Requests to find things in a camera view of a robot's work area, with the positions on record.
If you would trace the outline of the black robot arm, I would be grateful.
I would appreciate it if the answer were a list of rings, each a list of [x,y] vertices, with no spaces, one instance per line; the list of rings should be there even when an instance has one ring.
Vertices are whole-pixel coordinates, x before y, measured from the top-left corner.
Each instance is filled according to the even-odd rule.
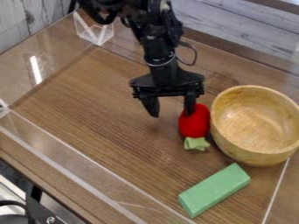
[[[191,47],[182,41],[183,22],[176,18],[171,0],[77,0],[80,7],[100,25],[116,19],[131,29],[144,49],[150,73],[132,79],[132,96],[140,100],[148,114],[159,116],[162,97],[184,98],[183,112],[195,112],[196,98],[204,94],[204,76],[180,68],[178,46]]]

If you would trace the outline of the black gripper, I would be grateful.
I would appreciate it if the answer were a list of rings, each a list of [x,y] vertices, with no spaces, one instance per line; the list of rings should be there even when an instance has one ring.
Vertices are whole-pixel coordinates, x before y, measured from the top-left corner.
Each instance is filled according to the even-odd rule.
[[[160,102],[156,97],[184,96],[184,114],[190,116],[195,110],[196,97],[204,94],[204,76],[183,70],[175,57],[166,59],[144,59],[150,73],[132,79],[130,87],[132,96],[142,99],[150,116],[158,118]]]

